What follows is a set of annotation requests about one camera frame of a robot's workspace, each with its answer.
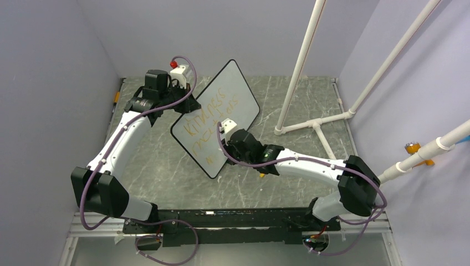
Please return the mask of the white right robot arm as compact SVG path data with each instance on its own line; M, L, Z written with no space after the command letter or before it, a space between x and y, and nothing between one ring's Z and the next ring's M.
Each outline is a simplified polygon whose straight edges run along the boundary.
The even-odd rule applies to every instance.
M218 140L233 165L250 167L263 175L295 176L335 187L336 191L313 199L308 207L305 222L312 230L342 214L369 217L378 208L381 182L358 156L336 160L303 155L283 146L264 145L245 129L220 129Z

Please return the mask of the black framed whiteboard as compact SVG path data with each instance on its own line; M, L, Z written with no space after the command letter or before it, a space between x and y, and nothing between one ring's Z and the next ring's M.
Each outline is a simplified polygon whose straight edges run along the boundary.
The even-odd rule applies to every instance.
M260 113L260 106L234 59L224 65L196 100L201 108L181 115L170 133L209 178L216 178L227 161L219 149L217 123L231 119L248 129Z

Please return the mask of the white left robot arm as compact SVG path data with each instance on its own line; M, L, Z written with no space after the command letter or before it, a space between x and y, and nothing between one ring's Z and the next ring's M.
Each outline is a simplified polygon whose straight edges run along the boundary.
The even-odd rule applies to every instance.
M121 120L105 146L85 167L76 167L71 182L80 209L82 225L87 225L85 212L106 218L131 218L146 233L158 228L157 205L131 196L120 182L124 168L144 135L165 110L188 114L200 109L192 95L187 77L194 74L188 65L170 72L149 70L144 85L139 87L124 107Z

